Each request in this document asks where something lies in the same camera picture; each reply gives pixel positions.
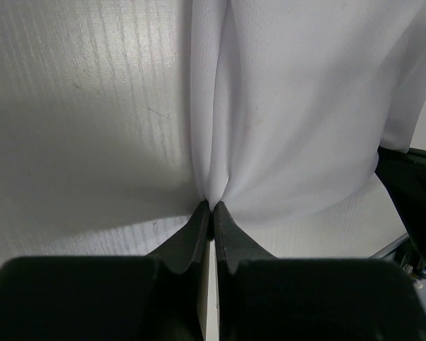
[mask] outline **white fabric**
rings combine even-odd
[[[422,0],[0,0],[0,265],[146,253],[205,197],[370,256],[402,225],[366,238],[353,193],[381,192],[376,149],[408,147],[425,95]]]
[[[426,96],[426,1],[195,1],[193,19],[197,187],[239,225],[281,225],[357,191],[388,114],[382,144],[408,148]]]

